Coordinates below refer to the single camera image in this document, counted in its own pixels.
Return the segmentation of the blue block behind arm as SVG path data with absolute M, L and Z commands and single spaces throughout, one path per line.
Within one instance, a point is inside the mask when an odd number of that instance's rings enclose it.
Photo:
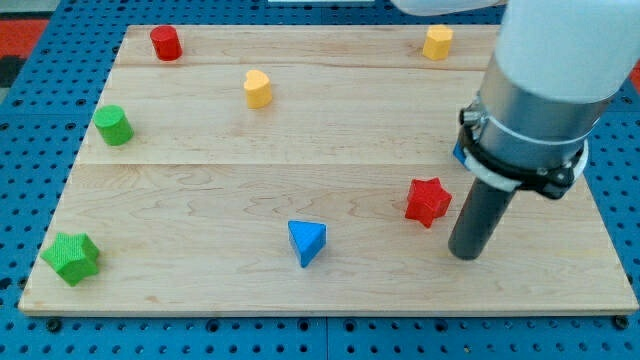
M 466 168 L 466 155 L 464 153 L 464 148 L 462 147 L 461 143 L 459 141 L 457 141 L 454 145 L 453 151 L 452 151 L 453 156 L 455 157 L 455 159 L 464 167 Z

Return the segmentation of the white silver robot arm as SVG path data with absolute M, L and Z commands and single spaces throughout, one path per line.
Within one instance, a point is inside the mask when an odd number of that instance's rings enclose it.
M 509 0 L 492 58 L 460 112 L 471 194 L 561 198 L 587 137 L 639 58 L 639 1 Z

